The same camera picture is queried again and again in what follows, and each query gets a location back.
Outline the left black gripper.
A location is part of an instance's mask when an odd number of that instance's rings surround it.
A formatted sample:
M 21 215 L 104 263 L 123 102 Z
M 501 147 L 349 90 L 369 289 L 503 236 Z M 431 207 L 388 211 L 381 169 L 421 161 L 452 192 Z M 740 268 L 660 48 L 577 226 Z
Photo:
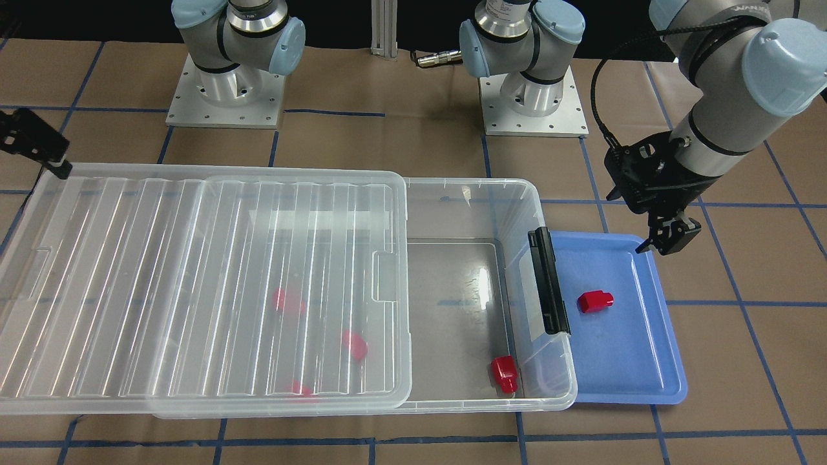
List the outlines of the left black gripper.
M 683 167 L 676 159 L 682 144 L 668 130 L 632 145 L 611 147 L 605 168 L 614 183 L 606 200 L 623 200 L 633 214 L 650 214 L 649 237 L 635 253 L 682 251 L 697 236 L 701 223 L 677 216 L 711 185 L 711 178 Z

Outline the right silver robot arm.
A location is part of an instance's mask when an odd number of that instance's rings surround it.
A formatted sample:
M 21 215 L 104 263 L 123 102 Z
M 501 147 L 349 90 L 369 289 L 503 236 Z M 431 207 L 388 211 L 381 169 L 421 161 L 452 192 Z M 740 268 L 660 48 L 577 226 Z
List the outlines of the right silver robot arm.
M 289 76 L 304 53 L 306 26 L 284 1 L 174 1 L 171 14 L 202 100 L 216 109 L 250 103 L 264 74 Z M 38 162 L 61 180 L 73 169 L 69 147 L 29 108 L 2 114 L 2 151 Z

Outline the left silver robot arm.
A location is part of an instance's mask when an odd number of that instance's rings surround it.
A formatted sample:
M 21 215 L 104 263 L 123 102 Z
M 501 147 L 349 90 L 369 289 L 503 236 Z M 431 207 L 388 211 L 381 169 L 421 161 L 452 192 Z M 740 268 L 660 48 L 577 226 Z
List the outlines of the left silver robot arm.
M 806 110 L 825 89 L 824 1 L 653 1 L 652 32 L 621 42 L 659 39 L 678 59 L 700 99 L 673 130 L 624 145 L 602 120 L 597 83 L 590 104 L 607 144 L 603 164 L 649 235 L 638 253 L 681 251 L 701 230 L 686 207 L 757 145 Z M 475 78 L 505 76 L 509 108 L 529 117 L 553 112 L 585 18 L 564 1 L 481 1 L 459 28 L 459 51 Z

